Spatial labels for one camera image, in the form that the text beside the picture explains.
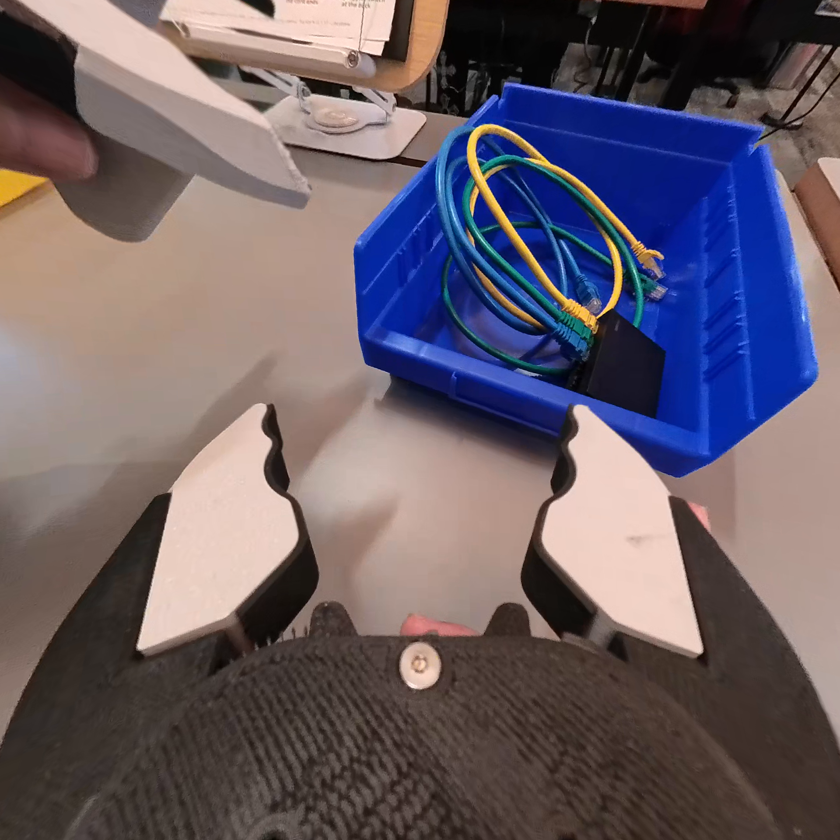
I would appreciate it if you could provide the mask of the yellow flat object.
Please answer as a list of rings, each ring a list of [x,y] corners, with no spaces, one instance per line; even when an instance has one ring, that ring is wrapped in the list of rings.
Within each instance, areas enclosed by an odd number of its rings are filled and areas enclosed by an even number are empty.
[[[14,203],[21,197],[44,185],[49,185],[49,180],[44,177],[17,171],[1,170],[0,206],[5,207]]]

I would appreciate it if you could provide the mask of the person's left hand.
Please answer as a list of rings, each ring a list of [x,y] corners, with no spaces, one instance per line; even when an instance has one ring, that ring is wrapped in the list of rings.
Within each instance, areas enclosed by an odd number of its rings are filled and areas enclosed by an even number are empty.
[[[89,132],[47,101],[1,78],[1,168],[52,182],[86,181],[98,171]]]

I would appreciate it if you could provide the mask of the white paper sheets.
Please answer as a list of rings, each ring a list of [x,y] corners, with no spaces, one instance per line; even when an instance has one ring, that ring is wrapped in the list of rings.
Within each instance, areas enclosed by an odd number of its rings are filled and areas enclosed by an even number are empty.
[[[215,48],[261,50],[273,56],[336,60],[351,53],[378,57],[390,38],[395,1],[279,1],[265,13],[247,2],[170,1],[161,23],[184,39]]]

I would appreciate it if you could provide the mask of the brown-edged side table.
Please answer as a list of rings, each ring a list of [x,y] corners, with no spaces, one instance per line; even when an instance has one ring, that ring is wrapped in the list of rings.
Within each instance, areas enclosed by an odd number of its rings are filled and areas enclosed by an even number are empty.
[[[820,158],[798,180],[793,192],[839,287],[839,159]]]

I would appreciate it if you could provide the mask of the blue plastic storage bin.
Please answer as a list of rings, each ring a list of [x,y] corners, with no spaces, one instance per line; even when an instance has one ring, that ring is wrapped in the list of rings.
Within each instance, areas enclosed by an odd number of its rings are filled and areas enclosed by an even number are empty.
[[[683,112],[507,85],[467,122],[520,135],[664,253],[665,294],[639,329],[665,353],[655,416],[518,370],[448,315],[436,159],[353,249],[364,361],[513,424],[556,435],[588,405],[659,471],[686,476],[810,388],[818,364],[802,277],[760,130]]]

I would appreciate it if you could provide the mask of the black network switch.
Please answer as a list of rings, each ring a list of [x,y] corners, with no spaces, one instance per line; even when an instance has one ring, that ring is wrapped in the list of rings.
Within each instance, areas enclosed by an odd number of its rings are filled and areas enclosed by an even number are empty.
[[[602,316],[598,324],[589,354],[573,368],[566,388],[655,418],[665,350],[615,310]]]

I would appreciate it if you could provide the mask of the person's right hand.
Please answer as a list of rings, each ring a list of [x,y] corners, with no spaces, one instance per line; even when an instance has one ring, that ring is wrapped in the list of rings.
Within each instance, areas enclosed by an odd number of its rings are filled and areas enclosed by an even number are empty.
[[[400,635],[405,637],[475,637],[480,633],[463,624],[439,621],[429,616],[412,613],[402,622]]]

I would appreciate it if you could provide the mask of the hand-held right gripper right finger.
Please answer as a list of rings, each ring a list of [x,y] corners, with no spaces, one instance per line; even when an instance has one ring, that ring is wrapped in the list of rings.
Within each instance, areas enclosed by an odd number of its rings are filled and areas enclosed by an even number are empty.
[[[704,653],[670,495],[647,461],[583,405],[569,407],[521,567],[557,637],[617,636],[687,658]]]

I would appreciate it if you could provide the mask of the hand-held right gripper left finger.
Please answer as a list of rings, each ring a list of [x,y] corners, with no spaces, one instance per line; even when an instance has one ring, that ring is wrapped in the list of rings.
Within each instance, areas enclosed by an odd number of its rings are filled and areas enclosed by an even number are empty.
[[[282,449],[275,407],[258,403],[178,476],[139,654],[215,634],[245,653],[277,641],[313,596],[319,568]]]

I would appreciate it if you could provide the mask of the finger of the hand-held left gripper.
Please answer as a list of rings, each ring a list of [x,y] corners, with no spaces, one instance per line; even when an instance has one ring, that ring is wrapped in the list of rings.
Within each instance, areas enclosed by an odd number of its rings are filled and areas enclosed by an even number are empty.
[[[267,119],[207,77],[157,28],[164,2],[14,2],[14,18],[77,50],[79,120],[98,171],[56,188],[112,239],[150,237],[199,176],[295,209],[311,188]]]

